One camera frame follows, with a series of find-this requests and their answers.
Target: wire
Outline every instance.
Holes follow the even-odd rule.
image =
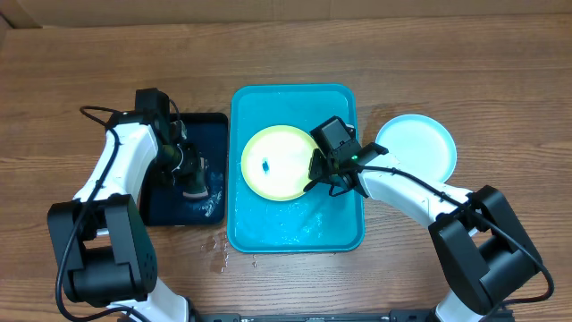
[[[418,183],[422,187],[426,188],[427,190],[429,190],[433,194],[439,196],[441,199],[449,202],[450,204],[455,205],[455,206],[460,207],[460,208],[464,208],[475,219],[479,220],[482,224],[489,226],[489,228],[491,228],[491,230],[493,232],[495,232],[496,234],[498,234],[499,236],[504,238],[507,242],[509,242],[512,245],[514,245],[515,247],[517,247],[523,254],[525,254],[527,257],[529,257],[533,261],[533,263],[536,265],[536,267],[538,267],[538,269],[543,273],[544,278],[546,279],[546,283],[548,284],[548,290],[543,295],[540,295],[540,296],[502,301],[501,303],[497,304],[493,308],[493,310],[491,310],[491,312],[485,318],[488,318],[490,315],[492,315],[494,312],[496,312],[496,310],[500,306],[546,301],[554,294],[554,288],[555,288],[554,280],[552,279],[552,275],[548,271],[548,268],[546,268],[546,266],[543,263],[541,263],[540,260],[538,260],[536,257],[534,257],[530,252],[528,252],[528,250],[526,250],[525,247],[523,245],[521,245],[518,241],[515,241],[514,238],[510,237],[507,233],[505,233],[502,229],[500,229],[497,225],[493,224],[488,219],[484,218],[483,216],[479,216],[475,211],[469,209],[467,207],[467,205],[451,198],[444,191],[439,191],[438,189],[434,188],[429,183],[424,182],[423,180],[415,177],[413,174],[406,173],[406,172],[401,171],[400,169],[396,169],[396,168],[389,168],[389,167],[383,167],[383,166],[358,165],[358,166],[347,168],[347,169],[341,169],[338,173],[339,174],[340,173],[348,173],[348,172],[352,172],[352,171],[356,171],[356,170],[358,170],[358,171],[373,170],[373,171],[381,171],[381,172],[386,172],[386,173],[391,173],[391,174],[397,174],[397,175],[404,176],[404,177],[410,179],[411,181],[413,181],[415,183]]]
[[[112,308],[112,309],[107,309],[107,310],[104,310],[104,311],[99,312],[97,314],[90,315],[88,317],[79,318],[79,317],[73,316],[63,305],[63,298],[62,298],[63,274],[65,272],[65,267],[66,267],[66,264],[68,261],[68,257],[70,257],[70,251],[72,249],[74,237],[77,236],[78,230],[80,229],[80,226],[83,223],[83,219],[84,219],[86,213],[88,212],[89,207],[91,206],[91,203],[96,198],[97,193],[101,189],[101,187],[105,181],[105,178],[106,178],[107,174],[109,173],[111,166],[114,163],[115,157],[117,157],[117,152],[119,151],[119,146],[121,145],[121,142],[119,141],[119,136],[117,135],[117,132],[113,128],[108,128],[107,123],[105,123],[104,121],[102,121],[102,120],[96,118],[94,115],[86,112],[87,110],[97,110],[97,111],[105,111],[105,112],[111,112],[111,113],[120,113],[120,112],[113,110],[111,108],[99,107],[99,106],[83,106],[80,108],[80,112],[82,114],[87,116],[89,119],[91,119],[91,120],[93,120],[99,124],[102,124],[103,126],[105,126],[105,128],[109,132],[111,132],[113,134],[114,142],[115,142],[114,143],[114,150],[112,152],[112,155],[109,157],[109,161],[107,161],[107,164],[105,165],[103,172],[99,176],[99,179],[96,181],[96,184],[94,186],[93,191],[89,194],[88,199],[83,204],[83,207],[81,208],[80,213],[78,214],[78,217],[76,218],[75,224],[74,224],[73,228],[71,229],[70,238],[68,239],[68,242],[65,245],[65,250],[63,251],[63,256],[62,256],[62,262],[60,263],[60,266],[59,266],[58,271],[57,271],[57,277],[55,279],[55,304],[57,305],[57,308],[60,310],[60,313],[62,313],[62,315],[65,318],[67,318],[68,320],[73,321],[73,322],[76,322],[76,321],[79,321],[79,322],[81,322],[81,321],[92,321],[94,319],[101,318],[101,317],[110,315],[110,314],[115,313],[115,312],[126,312],[127,314],[132,314],[135,318],[138,318],[139,320],[141,320],[143,322],[149,322],[149,320],[147,318],[145,318],[145,316],[143,316],[141,313],[137,312],[134,308],[128,308],[128,307],[124,307],[124,306],[120,306],[120,307]]]
[[[175,108],[175,112],[177,112],[177,121],[181,121],[181,113],[179,113],[179,108],[177,107],[177,105],[175,104],[175,101],[173,101],[172,99],[169,98],[169,102],[171,102],[172,107]]]

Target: blue tray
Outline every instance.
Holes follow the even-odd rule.
[[[257,132],[291,125],[310,132],[338,115],[357,128],[356,100],[340,84],[248,86],[232,99],[227,233],[242,252],[344,251],[366,235],[364,203],[354,191],[328,195],[329,186],[291,201],[255,194],[240,170],[242,150]]]

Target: black cable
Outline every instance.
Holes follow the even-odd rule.
[[[179,108],[177,107],[177,105],[175,104],[175,101],[173,101],[172,99],[169,98],[169,102],[171,102],[172,107],[175,108],[175,112],[177,112],[177,121],[181,121],[181,113],[179,113]]]
[[[65,245],[65,250],[63,251],[63,256],[62,256],[62,262],[60,263],[60,266],[59,266],[58,271],[57,271],[57,277],[55,279],[55,304],[57,305],[57,308],[60,310],[60,313],[62,313],[62,315],[65,318],[67,318],[68,320],[73,321],[73,322],[76,322],[76,321],[77,322],[92,321],[94,319],[101,318],[101,317],[110,315],[110,314],[115,313],[115,312],[127,312],[128,314],[132,314],[133,316],[135,316],[136,318],[138,318],[141,321],[149,322],[149,320],[147,318],[145,318],[145,316],[143,316],[141,313],[137,312],[134,308],[117,307],[117,308],[107,309],[105,311],[90,315],[88,317],[78,318],[78,317],[73,316],[63,305],[63,298],[62,298],[63,273],[65,272],[65,267],[67,264],[68,257],[70,257],[70,250],[72,249],[74,237],[76,237],[76,235],[78,234],[78,230],[80,229],[80,226],[83,223],[83,219],[84,219],[86,213],[88,212],[89,207],[91,206],[91,203],[96,198],[97,193],[101,189],[103,182],[105,181],[105,177],[109,173],[111,166],[114,163],[115,157],[117,157],[117,152],[119,151],[119,146],[121,145],[121,142],[119,141],[119,136],[117,135],[117,132],[112,128],[108,128],[107,123],[105,123],[104,121],[102,121],[102,120],[96,118],[94,115],[86,112],[87,110],[97,110],[97,111],[105,111],[105,112],[111,112],[111,113],[120,113],[120,112],[113,110],[111,108],[105,108],[105,107],[99,107],[99,106],[83,106],[80,108],[80,111],[82,114],[87,116],[89,119],[91,119],[91,120],[93,120],[99,124],[102,124],[103,126],[105,126],[105,128],[109,132],[111,132],[113,134],[115,144],[114,144],[114,150],[112,152],[112,155],[110,156],[109,161],[107,161],[107,164],[105,165],[103,172],[99,176],[99,179],[96,181],[96,185],[94,186],[93,191],[89,194],[88,199],[83,204],[83,207],[81,208],[80,213],[78,214],[78,217],[76,218],[75,224],[73,225],[73,229],[71,230],[68,243]]]
[[[396,169],[396,168],[389,168],[389,167],[383,167],[383,166],[358,165],[358,166],[351,167],[348,169],[341,169],[338,173],[342,174],[342,173],[348,173],[348,172],[352,172],[352,171],[356,171],[356,170],[357,171],[363,171],[363,170],[381,171],[381,172],[401,175],[401,176],[404,176],[404,177],[410,179],[411,181],[421,185],[422,187],[426,188],[428,191],[439,196],[441,199],[449,202],[450,204],[455,205],[455,206],[460,207],[460,208],[464,208],[475,219],[477,219],[481,223],[489,226],[489,228],[491,228],[491,230],[493,232],[497,233],[499,236],[504,238],[507,242],[509,242],[512,245],[514,245],[515,247],[517,247],[523,254],[525,254],[527,257],[529,257],[533,261],[533,263],[543,273],[544,278],[546,279],[546,283],[548,284],[548,290],[543,295],[540,295],[540,296],[535,296],[535,297],[531,297],[531,298],[505,300],[505,301],[499,303],[497,306],[495,306],[493,308],[493,310],[485,318],[489,317],[491,314],[496,312],[496,310],[500,306],[546,301],[554,294],[554,288],[555,288],[554,280],[552,279],[552,275],[548,271],[548,268],[546,268],[546,266],[543,263],[541,263],[538,259],[536,259],[536,257],[534,257],[530,252],[528,252],[528,250],[526,250],[525,247],[523,245],[521,245],[518,241],[515,241],[514,238],[510,237],[507,233],[505,233],[503,230],[501,230],[497,225],[493,224],[491,221],[487,220],[483,216],[479,216],[477,213],[475,213],[475,211],[468,209],[467,205],[465,205],[459,201],[456,201],[455,199],[448,196],[444,191],[439,191],[438,189],[434,188],[429,183],[424,182],[423,180],[415,177],[413,174],[406,173],[406,172],[401,171],[400,169]]]

